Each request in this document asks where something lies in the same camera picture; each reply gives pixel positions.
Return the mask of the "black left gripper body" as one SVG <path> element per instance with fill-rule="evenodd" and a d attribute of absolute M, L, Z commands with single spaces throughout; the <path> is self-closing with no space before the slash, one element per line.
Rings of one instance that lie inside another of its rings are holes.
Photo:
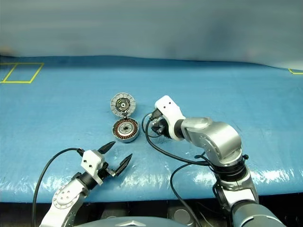
<path fill-rule="evenodd" d="M 106 179 L 107 177 L 115 177 L 116 172 L 109 168 L 109 164 L 107 162 L 103 163 L 103 166 L 98 170 L 98 177 L 101 180 Z"/>

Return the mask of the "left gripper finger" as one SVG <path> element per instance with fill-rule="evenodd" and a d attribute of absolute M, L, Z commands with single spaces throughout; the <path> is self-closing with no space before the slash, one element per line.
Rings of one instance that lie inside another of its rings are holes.
<path fill-rule="evenodd" d="M 115 144 L 115 141 L 111 141 L 98 149 L 100 154 L 106 154 Z"/>
<path fill-rule="evenodd" d="M 119 175 L 125 170 L 125 168 L 126 168 L 126 167 L 128 166 L 128 164 L 129 164 L 131 158 L 132 158 L 132 154 L 128 155 L 127 157 L 125 157 L 125 158 L 121 161 L 119 167 L 115 170 L 115 173 L 116 173 L 115 176 L 119 176 Z"/>

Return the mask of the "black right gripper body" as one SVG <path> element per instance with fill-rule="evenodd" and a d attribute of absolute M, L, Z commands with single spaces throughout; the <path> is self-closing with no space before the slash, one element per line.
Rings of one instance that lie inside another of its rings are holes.
<path fill-rule="evenodd" d="M 168 126 L 168 123 L 165 120 L 165 118 L 163 116 L 161 116 L 157 119 L 156 122 L 157 122 L 157 126 L 164 126 L 164 135 L 163 136 L 171 139 L 171 136 L 169 134 L 169 126 Z"/>

